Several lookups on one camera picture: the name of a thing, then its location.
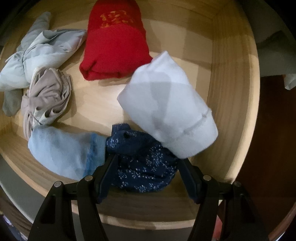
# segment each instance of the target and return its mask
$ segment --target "dark blue patterned garment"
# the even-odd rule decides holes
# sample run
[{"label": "dark blue patterned garment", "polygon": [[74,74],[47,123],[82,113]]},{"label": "dark blue patterned garment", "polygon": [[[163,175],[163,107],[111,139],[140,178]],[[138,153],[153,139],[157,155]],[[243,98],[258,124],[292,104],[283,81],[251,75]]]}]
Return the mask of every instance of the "dark blue patterned garment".
[{"label": "dark blue patterned garment", "polygon": [[128,124],[112,127],[106,151],[119,154],[113,185],[133,192],[164,189],[175,176],[178,158],[147,133],[131,130]]}]

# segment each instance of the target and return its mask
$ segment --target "red object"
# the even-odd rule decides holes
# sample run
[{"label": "red object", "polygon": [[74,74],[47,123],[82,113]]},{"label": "red object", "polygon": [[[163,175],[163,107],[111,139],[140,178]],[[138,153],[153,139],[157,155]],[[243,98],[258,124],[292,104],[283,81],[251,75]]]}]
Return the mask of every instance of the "red object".
[{"label": "red object", "polygon": [[79,69],[86,80],[121,78],[152,58],[134,0],[98,0],[89,16]]}]

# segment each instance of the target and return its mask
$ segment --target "light blue cloth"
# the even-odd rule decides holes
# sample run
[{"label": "light blue cloth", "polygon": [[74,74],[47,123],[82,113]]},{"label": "light blue cloth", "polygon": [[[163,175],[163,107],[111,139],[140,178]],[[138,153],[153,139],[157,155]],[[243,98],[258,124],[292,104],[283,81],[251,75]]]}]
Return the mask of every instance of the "light blue cloth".
[{"label": "light blue cloth", "polygon": [[67,133],[52,126],[34,128],[28,148],[48,170],[74,180],[105,163],[106,138],[93,132]]}]

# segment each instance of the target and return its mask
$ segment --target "red fabric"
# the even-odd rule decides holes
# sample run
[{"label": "red fabric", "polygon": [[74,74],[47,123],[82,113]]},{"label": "red fabric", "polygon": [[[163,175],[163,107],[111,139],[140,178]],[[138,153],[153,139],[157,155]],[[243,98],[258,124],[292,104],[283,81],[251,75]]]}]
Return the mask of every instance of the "red fabric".
[{"label": "red fabric", "polygon": [[134,0],[98,0],[91,10],[87,31],[79,66],[86,80],[121,78],[152,60]]}]

